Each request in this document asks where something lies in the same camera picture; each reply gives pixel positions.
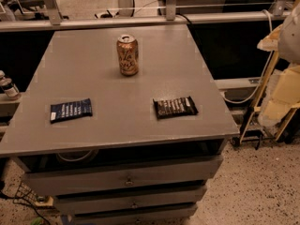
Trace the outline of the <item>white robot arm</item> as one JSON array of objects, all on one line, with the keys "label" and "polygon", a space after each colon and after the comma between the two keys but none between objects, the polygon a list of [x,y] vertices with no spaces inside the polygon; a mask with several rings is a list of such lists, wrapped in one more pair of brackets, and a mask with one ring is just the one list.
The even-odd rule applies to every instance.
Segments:
[{"label": "white robot arm", "polygon": [[285,19],[279,33],[278,52],[282,59],[300,64],[300,4]]}]

